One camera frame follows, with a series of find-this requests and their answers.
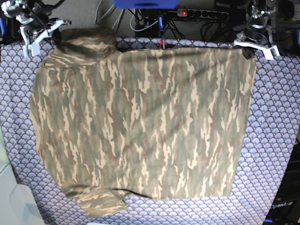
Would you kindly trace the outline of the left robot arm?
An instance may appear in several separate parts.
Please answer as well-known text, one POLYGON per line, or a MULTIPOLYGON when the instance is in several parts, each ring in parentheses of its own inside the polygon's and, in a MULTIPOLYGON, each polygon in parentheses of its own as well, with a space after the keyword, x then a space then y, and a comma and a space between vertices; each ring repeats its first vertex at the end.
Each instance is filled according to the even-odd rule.
POLYGON ((249 0, 246 6, 245 22, 233 27, 237 35, 232 47, 260 50, 266 60, 274 60, 280 56, 270 24, 276 7, 269 7, 265 0, 249 0))

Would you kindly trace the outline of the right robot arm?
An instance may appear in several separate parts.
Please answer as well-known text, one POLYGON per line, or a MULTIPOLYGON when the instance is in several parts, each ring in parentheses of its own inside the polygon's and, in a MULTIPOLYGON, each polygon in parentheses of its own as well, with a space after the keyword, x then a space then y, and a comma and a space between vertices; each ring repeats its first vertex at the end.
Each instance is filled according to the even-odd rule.
POLYGON ((24 57, 40 54, 40 42, 47 41, 52 45, 61 42, 59 27, 70 25, 70 20, 50 18, 52 11, 58 8, 63 0, 55 5, 45 4, 41 0, 7 0, 1 3, 1 11, 9 19, 16 19, 20 23, 20 34, 23 38, 24 57))

